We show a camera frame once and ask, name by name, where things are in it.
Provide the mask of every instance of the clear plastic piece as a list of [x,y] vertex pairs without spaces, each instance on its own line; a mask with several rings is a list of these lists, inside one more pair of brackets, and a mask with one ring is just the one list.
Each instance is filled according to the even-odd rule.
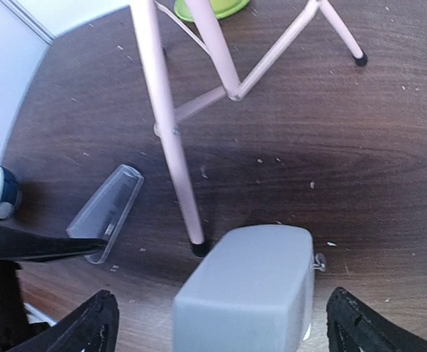
[[133,167],[120,165],[80,210],[67,228],[71,238],[102,238],[102,252],[85,255],[92,264],[102,264],[142,187],[144,178]]

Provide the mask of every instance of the dark wood surface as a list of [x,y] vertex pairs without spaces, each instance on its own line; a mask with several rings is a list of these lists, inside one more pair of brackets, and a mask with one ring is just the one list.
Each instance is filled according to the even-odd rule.
[[[368,53],[365,69],[319,15],[244,101],[224,99],[181,124],[208,236],[279,221],[307,228],[326,255],[302,351],[326,350],[324,308],[338,285],[427,339],[427,1],[333,4]],[[301,7],[254,1],[222,21],[242,78]],[[217,87],[202,50],[160,22],[175,102]],[[66,236],[122,163],[146,181],[106,263],[24,265],[23,290],[61,318],[110,289],[118,350],[170,351],[171,300],[200,261],[153,135],[128,9],[59,38],[44,59],[4,157],[24,192],[8,225]]]

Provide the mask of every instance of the black rubber foot cap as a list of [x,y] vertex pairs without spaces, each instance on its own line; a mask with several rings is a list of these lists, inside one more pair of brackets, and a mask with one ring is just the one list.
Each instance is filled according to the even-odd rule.
[[211,243],[207,240],[201,244],[191,243],[191,249],[196,257],[204,258],[211,251]]
[[366,66],[366,65],[367,65],[367,63],[368,63],[368,56],[367,56],[367,54],[366,54],[364,51],[362,51],[362,52],[363,52],[363,56],[362,56],[360,59],[358,59],[358,58],[356,58],[356,57],[354,56],[355,64],[356,64],[357,66],[360,66],[360,67],[364,67],[364,66]]

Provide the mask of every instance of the white crumb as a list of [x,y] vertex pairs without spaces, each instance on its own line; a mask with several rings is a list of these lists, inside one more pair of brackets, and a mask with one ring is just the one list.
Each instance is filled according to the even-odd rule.
[[208,179],[208,176],[205,173],[205,171],[206,171],[205,165],[201,165],[201,167],[200,167],[200,173],[202,174],[202,177],[204,177],[205,179]]

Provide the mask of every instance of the metal clip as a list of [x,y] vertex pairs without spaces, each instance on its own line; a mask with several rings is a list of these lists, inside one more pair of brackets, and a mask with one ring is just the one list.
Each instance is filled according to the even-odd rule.
[[323,253],[315,254],[315,262],[313,263],[313,270],[326,271],[326,258]]

